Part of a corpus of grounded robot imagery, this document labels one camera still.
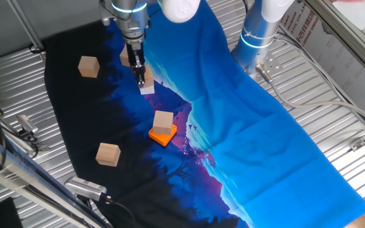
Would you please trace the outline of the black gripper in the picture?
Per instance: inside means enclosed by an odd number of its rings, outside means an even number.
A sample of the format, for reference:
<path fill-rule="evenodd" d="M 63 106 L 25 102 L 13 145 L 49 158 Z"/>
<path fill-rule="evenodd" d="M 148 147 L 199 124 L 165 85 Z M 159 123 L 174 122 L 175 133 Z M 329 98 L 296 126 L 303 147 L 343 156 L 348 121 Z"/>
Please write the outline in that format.
<path fill-rule="evenodd" d="M 130 66 L 133 66 L 133 74 L 136 78 L 136 82 L 139 88 L 142 88 L 145 84 L 145 58 L 143 51 L 143 43 L 135 42 L 132 44 L 127 43 L 126 45 L 128 61 Z"/>

